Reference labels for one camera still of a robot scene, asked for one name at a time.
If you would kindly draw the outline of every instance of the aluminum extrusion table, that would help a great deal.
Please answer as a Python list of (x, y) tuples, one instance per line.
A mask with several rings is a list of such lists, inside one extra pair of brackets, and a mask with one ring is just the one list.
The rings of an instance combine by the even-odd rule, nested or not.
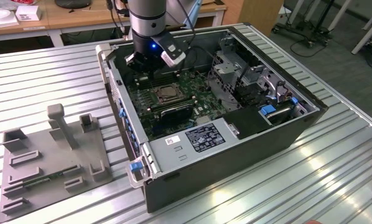
[[(61, 102), (67, 121), (87, 112), (99, 117), (115, 176), (11, 223), (372, 223), (372, 119), (254, 27), (235, 26), (330, 110), (287, 150), (153, 214), (125, 170), (98, 43), (0, 55), (0, 143), (7, 129), (50, 128), (43, 110)], [(3, 150), (0, 144), (0, 182)]]

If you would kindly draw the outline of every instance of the white box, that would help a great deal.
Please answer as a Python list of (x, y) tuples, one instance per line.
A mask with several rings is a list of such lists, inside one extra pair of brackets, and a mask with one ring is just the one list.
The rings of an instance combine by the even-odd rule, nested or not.
[(19, 25), (18, 19), (15, 13), (11, 12), (11, 15), (7, 18), (0, 19), (0, 28), (17, 26), (17, 25)]
[(279, 11), (278, 21), (277, 23), (287, 24), (287, 17), (291, 17), (291, 11), (282, 6), (282, 9)]
[(19, 6), (17, 17), (21, 21), (38, 21), (42, 18), (39, 6)]

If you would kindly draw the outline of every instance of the blue clip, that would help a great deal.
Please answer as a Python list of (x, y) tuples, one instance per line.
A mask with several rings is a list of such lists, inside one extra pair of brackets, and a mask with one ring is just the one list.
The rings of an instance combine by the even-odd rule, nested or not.
[(121, 116), (121, 118), (125, 118), (125, 117), (126, 117), (126, 111), (125, 111), (125, 108), (122, 108), (122, 109), (121, 109), (119, 116)]
[(273, 105), (267, 105), (261, 109), (262, 114), (266, 116), (267, 114), (277, 111), (277, 108)]
[(130, 164), (131, 172), (141, 171), (143, 169), (143, 163), (135, 162)]
[(298, 104), (298, 99), (297, 99), (295, 97), (293, 97), (293, 98), (291, 98), (291, 102), (293, 102), (294, 104)]

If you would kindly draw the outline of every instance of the gray fixture plate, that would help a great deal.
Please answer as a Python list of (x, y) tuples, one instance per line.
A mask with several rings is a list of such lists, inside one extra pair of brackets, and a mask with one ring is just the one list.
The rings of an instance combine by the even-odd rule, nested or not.
[[(22, 140), (27, 148), (17, 150), (13, 153), (6, 149), (0, 197), (0, 221), (9, 221), (23, 216), (113, 181), (113, 174), (110, 171), (111, 166), (101, 129), (97, 128), (95, 130), (83, 133), (81, 122), (70, 123), (69, 127), (74, 133), (77, 142), (79, 143), (79, 148), (74, 150), (65, 137), (58, 141), (54, 140), (50, 134), (51, 130), (29, 134), (29, 138)], [(27, 156), (18, 160), (13, 160), (21, 162), (11, 165), (11, 158), (23, 154)], [(90, 166), (93, 166), (93, 173), (98, 173), (105, 167), (103, 177), (99, 174), (97, 174), (95, 177), (91, 175)], [(57, 177), (50, 179), (43, 178), (66, 169), (70, 171), (65, 174), (55, 175)], [(18, 180), (30, 175), (34, 176), (26, 179), (25, 182), (42, 179), (39, 184), (27, 187), (27, 189), (11, 189), (6, 191), (6, 188), (11, 186), (9, 183), (10, 176), (13, 176), (13, 180)], [(5, 209), (7, 204), (21, 198), (26, 199), (26, 203), (19, 203), (18, 208), (10, 206)]]

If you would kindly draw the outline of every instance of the circuit board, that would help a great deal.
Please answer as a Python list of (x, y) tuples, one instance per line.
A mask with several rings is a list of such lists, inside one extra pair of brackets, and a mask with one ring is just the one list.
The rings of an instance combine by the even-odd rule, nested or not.
[[(185, 72), (178, 81), (139, 89), (129, 87), (130, 97), (150, 140), (159, 139), (211, 121), (227, 111), (207, 83), (207, 73)], [(165, 111), (181, 106), (194, 107), (193, 116), (179, 124), (158, 124)]]

